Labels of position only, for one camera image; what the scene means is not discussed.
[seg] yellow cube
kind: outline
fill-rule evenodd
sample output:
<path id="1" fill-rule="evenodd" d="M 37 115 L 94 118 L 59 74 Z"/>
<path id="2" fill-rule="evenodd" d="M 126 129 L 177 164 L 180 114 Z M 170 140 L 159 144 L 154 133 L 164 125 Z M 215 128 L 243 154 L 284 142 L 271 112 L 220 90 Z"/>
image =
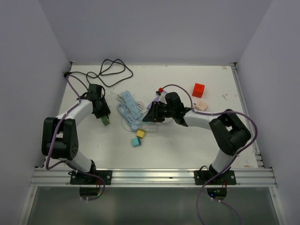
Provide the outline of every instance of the yellow cube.
<path id="1" fill-rule="evenodd" d="M 146 131 L 143 129 L 138 129 L 136 132 L 136 136 L 140 138 L 144 138 Z"/>

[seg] black mounting bracket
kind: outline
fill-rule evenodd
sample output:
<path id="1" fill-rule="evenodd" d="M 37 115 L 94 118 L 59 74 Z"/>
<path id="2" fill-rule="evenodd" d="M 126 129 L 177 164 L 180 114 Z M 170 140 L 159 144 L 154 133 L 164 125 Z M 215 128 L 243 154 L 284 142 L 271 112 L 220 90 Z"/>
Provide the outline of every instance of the black mounting bracket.
<path id="1" fill-rule="evenodd" d="M 203 185 L 206 181 L 211 178 L 211 173 L 209 170 L 196 170 L 194 171 L 194 179 L 196 185 Z M 236 185 L 235 174 L 233 170 L 228 170 L 225 173 L 219 175 L 214 180 L 212 180 L 208 185 Z"/>
<path id="2" fill-rule="evenodd" d="M 87 176 L 80 172 L 71 171 L 68 173 L 71 176 L 70 184 L 72 185 L 96 185 L 97 179 L 91 176 Z M 111 170 L 96 170 L 94 175 L 101 177 L 105 185 L 110 185 L 112 182 L 113 172 Z"/>

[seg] cable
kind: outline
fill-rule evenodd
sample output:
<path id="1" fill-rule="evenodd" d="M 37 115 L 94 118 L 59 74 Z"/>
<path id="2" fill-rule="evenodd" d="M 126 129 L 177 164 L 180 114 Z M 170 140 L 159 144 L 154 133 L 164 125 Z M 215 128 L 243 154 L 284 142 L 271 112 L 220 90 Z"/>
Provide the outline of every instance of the cable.
<path id="1" fill-rule="evenodd" d="M 103 69 L 103 65 L 104 65 L 104 63 L 105 63 L 106 61 L 111 62 L 111 64 L 110 64 L 110 66 L 109 66 L 108 68 L 106 68 L 105 70 L 102 70 L 102 69 Z M 107 70 L 109 70 L 109 69 L 112 67 L 112 65 L 113 65 L 114 63 L 119 64 L 119 65 L 122 65 L 122 66 L 123 66 L 123 70 L 122 70 L 122 71 L 119 71 L 119 72 L 115 72 L 115 73 L 104 74 Z M 128 69 L 128 70 L 130 71 L 131 75 L 128 76 L 128 77 L 125 77 L 125 78 L 123 78 L 123 79 L 121 79 L 121 80 L 119 80 L 119 81 L 117 81 L 116 83 L 114 83 L 114 84 L 112 84 L 112 85 L 106 84 L 106 83 L 100 78 L 100 76 L 107 76 L 107 75 L 121 74 L 121 73 L 123 73 L 126 69 Z M 112 87 L 112 86 L 114 86 L 114 85 L 116 85 L 116 84 L 118 84 L 118 83 L 120 83 L 120 82 L 122 82 L 122 81 L 124 81 L 124 80 L 127 80 L 127 79 L 133 77 L 133 72 L 132 72 L 132 70 L 129 69 L 129 68 L 126 66 L 126 64 L 125 64 L 122 60 L 120 60 L 120 59 L 116 59 L 116 60 L 114 60 L 114 61 L 109 60 L 109 59 L 105 59 L 105 60 L 102 62 L 102 64 L 101 64 L 101 68 L 100 68 L 99 74 L 96 74 L 95 72 L 92 72 L 92 71 L 89 71 L 89 72 L 87 72 L 86 74 L 83 73 L 83 72 L 80 72 L 80 71 L 74 71 L 74 72 L 65 72 L 65 73 L 64 73 L 64 77 L 66 77 L 67 75 L 70 75 L 70 74 L 74 74 L 74 73 L 78 73 L 78 74 L 85 75 L 86 80 L 88 81 L 89 84 L 90 84 L 90 81 L 89 81 L 88 78 L 91 78 L 91 79 L 96 79 L 96 78 L 98 78 L 98 79 L 103 83 L 103 85 L 106 86 L 106 87 L 108 87 L 108 88 L 110 88 L 110 87 Z"/>
<path id="2" fill-rule="evenodd" d="M 53 137 L 52 137 L 52 140 L 51 140 L 51 144 L 50 144 L 50 148 L 49 148 L 48 155 L 47 155 L 46 165 L 45 165 L 45 167 L 46 167 L 47 170 L 51 170 L 51 169 L 53 169 L 54 167 L 56 167 L 57 165 L 59 165 L 59 164 L 61 164 L 61 163 L 67 163 L 67 161 L 64 160 L 64 161 L 59 161 L 59 162 L 55 163 L 55 164 L 52 165 L 52 166 L 49 166 L 50 158 L 51 158 L 52 151 L 53 151 L 53 148 L 54 148 L 54 143 L 55 143 L 56 135 L 58 134 L 58 130 L 59 130 L 59 128 L 60 128 L 61 123 L 62 123 L 63 120 L 66 118 L 66 116 L 67 116 L 72 110 L 74 110 L 77 106 L 79 106 L 80 103 L 81 103 L 80 95 L 78 94 L 78 92 L 75 90 L 75 88 L 71 85 L 71 83 L 70 83 L 70 81 L 69 81 L 69 77 L 70 77 L 70 76 L 71 76 L 71 77 L 74 77 L 74 78 L 77 79 L 77 80 L 79 80 L 79 79 L 78 79 L 77 77 L 73 76 L 73 75 L 68 75 L 68 76 L 67 76 L 67 83 L 70 85 L 71 89 L 72 89 L 72 90 L 74 91 L 74 93 L 77 95 L 77 97 L 78 97 L 78 102 L 79 102 L 79 103 L 75 104 L 73 107 L 71 107 L 69 110 L 67 110 L 67 113 L 63 115 L 63 117 L 59 120 L 59 122 L 57 123 L 57 125 L 56 125 L 56 127 L 55 127 L 55 130 L 54 130 L 54 133 L 53 133 Z M 88 89 L 87 86 L 86 86 L 81 80 L 79 80 L 79 81 L 85 86 L 86 89 Z M 69 167 L 71 167 L 72 169 L 77 170 L 77 168 L 72 167 L 70 164 L 67 163 L 67 165 L 68 165 Z M 96 176 L 96 175 L 94 175 L 94 174 L 90 174 L 90 173 L 87 173 L 87 172 L 84 172 L 84 171 L 80 171 L 80 170 L 77 170 L 77 171 L 80 172 L 80 173 L 82 173 L 82 174 L 85 174 L 85 175 L 87 175 L 87 176 L 95 177 L 95 178 L 97 178 L 97 179 L 99 179 L 99 180 L 101 181 L 101 183 L 102 183 L 102 185 L 103 185 L 103 190 L 102 190 L 102 192 L 101 192 L 100 194 L 98 194 L 97 197 L 91 198 L 91 199 L 86 198 L 86 200 L 87 200 L 87 201 L 91 201 L 91 200 L 95 200 L 95 199 L 99 198 L 99 197 L 104 193 L 104 190 L 105 190 L 105 181 L 104 181 L 101 177 Z"/>
<path id="3" fill-rule="evenodd" d="M 124 102 L 118 103 L 117 108 L 118 108 L 119 112 L 121 113 L 121 115 L 123 116 L 123 118 L 125 119 L 126 123 L 130 126 L 130 128 L 136 126 L 136 130 L 137 130 L 142 122 L 141 117 L 134 119 L 134 117 L 133 117 L 134 114 L 131 113 L 129 106 L 127 104 L 125 104 Z"/>
<path id="4" fill-rule="evenodd" d="M 225 166 L 225 168 L 224 168 L 222 171 L 220 171 L 220 172 L 217 173 L 215 176 L 213 176 L 213 177 L 210 178 L 208 181 L 206 181 L 206 182 L 202 185 L 202 187 L 200 188 L 200 191 L 199 191 L 199 193 L 198 193 L 197 200 L 196 200 L 196 210 L 197 210 L 197 215 L 198 215 L 198 217 L 199 217 L 201 223 L 202 223 L 203 225 L 205 225 L 205 222 L 203 221 L 203 219 L 202 219 L 202 217 L 201 217 L 201 214 L 200 214 L 200 212 L 199 212 L 199 199 L 200 199 L 200 195 L 201 195 L 202 191 L 204 190 L 204 187 L 205 187 L 206 185 L 208 185 L 208 184 L 209 184 L 212 180 L 214 180 L 216 177 L 218 177 L 218 176 L 221 175 L 223 172 L 225 172 L 225 171 L 231 166 L 231 164 L 235 161 L 236 157 L 237 157 L 243 150 L 245 150 L 245 149 L 248 148 L 251 144 L 254 143 L 254 141 L 257 139 L 258 128 L 257 128 L 257 125 L 255 124 L 254 120 L 252 120 L 249 116 L 247 116 L 246 114 L 241 113 L 241 112 L 236 112 L 236 111 L 226 111 L 226 112 L 208 113 L 208 112 L 196 111 L 196 110 L 193 108 L 193 100 L 192 100 L 190 94 L 189 94 L 183 87 L 181 87 L 181 86 L 179 86 L 179 85 L 176 85 L 176 84 L 168 84 L 168 85 L 164 86 L 163 89 L 166 88 L 166 87 L 169 87 L 169 86 L 178 87 L 178 88 L 182 89 L 182 90 L 188 95 L 189 100 L 190 100 L 190 103 L 191 103 L 191 110 L 192 110 L 193 112 L 195 112 L 196 114 L 205 115 L 205 116 L 219 116 L 219 115 L 222 115 L 222 114 L 238 114 L 238 115 L 242 115 L 242 116 L 244 116 L 245 118 L 247 118 L 247 119 L 252 123 L 252 125 L 253 125 L 253 127 L 254 127 L 254 130 L 255 130 L 255 134 L 254 134 L 253 139 L 252 139 L 247 145 L 245 145 L 243 148 L 241 148 L 239 151 L 237 151 L 236 155 L 232 158 L 232 160 L 228 163 L 227 166 Z M 243 224 L 243 220 L 242 220 L 241 216 L 239 215 L 239 213 L 237 212 L 237 210 L 234 209 L 231 205 L 229 205 L 229 204 L 227 204 L 227 203 L 225 203 L 225 202 L 222 202 L 222 203 L 225 204 L 225 205 L 227 205 L 229 208 L 231 208 L 231 209 L 237 214 L 237 216 L 239 217 L 240 224 Z"/>
<path id="5" fill-rule="evenodd" d="M 129 132 L 133 132 L 133 130 L 128 130 L 128 129 L 126 129 L 125 127 L 124 127 L 124 125 L 123 125 L 123 120 L 124 120 L 124 118 L 126 119 L 126 117 L 124 116 L 124 111 L 126 111 L 127 113 L 128 113 L 128 116 L 130 117 L 130 119 L 129 119 L 129 121 L 126 119 L 126 122 L 127 122 L 127 125 L 130 127 L 130 129 L 131 129 L 131 125 L 134 125 L 133 123 L 131 123 L 132 121 L 134 122 L 134 123 L 136 123 L 136 120 L 135 119 L 133 119 L 133 115 L 131 115 L 130 113 L 129 113 L 129 108 L 128 108 L 128 106 L 126 105 L 126 102 L 125 102 L 125 100 L 124 100 L 124 97 L 122 96 L 122 93 L 120 93 L 120 94 L 116 94 L 116 93 L 114 93 L 113 91 L 111 91 L 111 90 L 108 90 L 110 93 L 112 93 L 112 94 L 114 94 L 116 97 L 117 97 L 117 100 L 119 101 L 119 102 L 121 102 L 121 103 L 124 103 L 124 105 L 117 105 L 117 107 L 118 107 L 118 110 L 120 111 L 120 113 L 121 113 L 121 115 L 123 116 L 122 117 L 122 119 L 121 119 L 121 125 L 122 125 L 122 127 L 124 128 L 124 130 L 126 130 L 126 131 L 129 131 Z M 135 101 L 135 104 L 136 104 L 136 107 L 138 108 L 138 110 L 140 111 L 140 113 L 141 114 L 143 114 L 143 113 L 145 113 L 145 112 L 147 112 L 147 108 L 143 108 L 143 102 L 142 101 Z M 139 120 L 139 123 L 138 124 L 135 124 L 135 125 L 140 125 L 141 124 L 141 117 L 139 118 L 140 120 Z"/>

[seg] small cube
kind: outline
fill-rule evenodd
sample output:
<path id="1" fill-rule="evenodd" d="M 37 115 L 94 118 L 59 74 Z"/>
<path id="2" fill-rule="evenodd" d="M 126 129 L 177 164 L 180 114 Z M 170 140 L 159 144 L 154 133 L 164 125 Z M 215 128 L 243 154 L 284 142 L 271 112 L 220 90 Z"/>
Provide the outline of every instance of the small cube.
<path id="1" fill-rule="evenodd" d="M 139 137 L 135 137 L 131 140 L 133 147 L 140 146 L 142 144 L 141 139 Z"/>
<path id="2" fill-rule="evenodd" d="M 200 100 L 196 105 L 194 105 L 194 108 L 199 110 L 199 111 L 206 111 L 208 107 L 208 104 Z"/>
<path id="3" fill-rule="evenodd" d="M 205 85 L 200 84 L 200 83 L 195 83 L 195 87 L 194 87 L 192 96 L 201 98 L 204 93 L 204 88 L 205 88 Z"/>
<path id="4" fill-rule="evenodd" d="M 136 132 L 136 136 L 140 138 L 144 138 L 146 131 L 143 129 L 138 129 Z"/>

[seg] teal cube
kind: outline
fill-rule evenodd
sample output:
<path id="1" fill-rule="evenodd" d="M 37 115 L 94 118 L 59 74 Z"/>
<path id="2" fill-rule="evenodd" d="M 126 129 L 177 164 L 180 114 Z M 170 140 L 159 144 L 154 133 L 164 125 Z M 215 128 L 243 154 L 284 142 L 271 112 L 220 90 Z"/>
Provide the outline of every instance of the teal cube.
<path id="1" fill-rule="evenodd" d="M 133 147 L 140 146 L 142 144 L 141 139 L 139 137 L 135 137 L 131 140 Z"/>

